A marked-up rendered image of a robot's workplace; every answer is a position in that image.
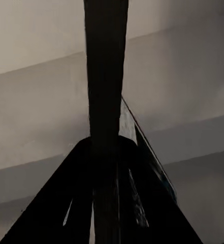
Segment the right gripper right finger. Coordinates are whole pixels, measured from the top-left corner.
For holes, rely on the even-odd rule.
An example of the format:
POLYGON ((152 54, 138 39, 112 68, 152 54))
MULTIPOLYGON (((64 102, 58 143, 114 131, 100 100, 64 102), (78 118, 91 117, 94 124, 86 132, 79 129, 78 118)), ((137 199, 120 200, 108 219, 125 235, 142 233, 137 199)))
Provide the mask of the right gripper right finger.
POLYGON ((118 134, 121 244, 203 244, 138 146, 118 134), (149 227, 137 224, 131 170, 149 227))

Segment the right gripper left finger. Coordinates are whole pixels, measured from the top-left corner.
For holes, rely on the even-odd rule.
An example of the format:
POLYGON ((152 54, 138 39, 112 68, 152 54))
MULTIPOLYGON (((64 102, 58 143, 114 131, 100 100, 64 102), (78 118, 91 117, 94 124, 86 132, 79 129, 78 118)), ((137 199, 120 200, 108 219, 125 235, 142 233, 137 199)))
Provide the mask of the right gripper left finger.
POLYGON ((93 191, 90 137, 85 137, 73 147, 0 244, 89 244, 93 191), (63 225, 67 211, 69 216, 63 225))

